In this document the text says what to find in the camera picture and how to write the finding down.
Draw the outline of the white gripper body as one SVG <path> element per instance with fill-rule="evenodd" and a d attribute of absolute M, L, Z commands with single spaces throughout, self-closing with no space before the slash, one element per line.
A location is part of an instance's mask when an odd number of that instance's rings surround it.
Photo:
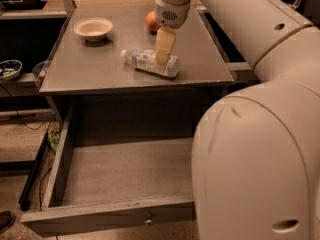
<path fill-rule="evenodd" d="M 155 0 L 155 17 L 162 27 L 180 28 L 187 19 L 191 1 Z"/>

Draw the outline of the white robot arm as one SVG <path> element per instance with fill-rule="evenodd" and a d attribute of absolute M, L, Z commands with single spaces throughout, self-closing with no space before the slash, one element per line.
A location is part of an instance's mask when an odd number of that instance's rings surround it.
<path fill-rule="evenodd" d="M 156 0 L 180 27 L 191 0 Z M 203 115 L 192 147 L 200 240 L 316 240 L 319 30 L 281 0 L 200 0 L 257 76 Z M 176 13 L 169 23 L 165 11 Z"/>

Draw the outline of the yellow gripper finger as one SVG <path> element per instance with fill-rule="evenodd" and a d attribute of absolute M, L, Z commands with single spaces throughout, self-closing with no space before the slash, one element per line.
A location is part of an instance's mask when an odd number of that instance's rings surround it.
<path fill-rule="evenodd" d="M 157 31 L 156 38 L 156 62 L 166 65 L 176 40 L 176 33 L 173 28 L 161 27 Z"/>

